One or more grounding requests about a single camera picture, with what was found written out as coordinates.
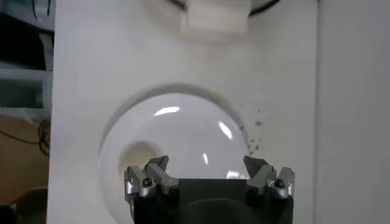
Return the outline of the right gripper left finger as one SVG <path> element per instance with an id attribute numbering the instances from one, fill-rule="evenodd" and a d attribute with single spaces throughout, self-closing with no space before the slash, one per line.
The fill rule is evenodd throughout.
<path id="1" fill-rule="evenodd" d="M 129 166 L 124 171 L 125 197 L 153 197 L 157 191 L 171 197 L 179 195 L 179 180 L 165 172 L 168 162 L 168 155 L 163 155 L 151 158 L 143 169 Z"/>

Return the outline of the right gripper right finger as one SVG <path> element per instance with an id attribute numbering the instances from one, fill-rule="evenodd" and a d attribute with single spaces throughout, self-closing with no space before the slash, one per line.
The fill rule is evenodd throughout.
<path id="1" fill-rule="evenodd" d="M 295 173 L 290 167 L 282 167 L 277 173 L 264 159 L 245 156 L 243 162 L 250 176 L 246 185 L 254 190 L 256 196 L 270 190 L 273 198 L 294 197 Z"/>

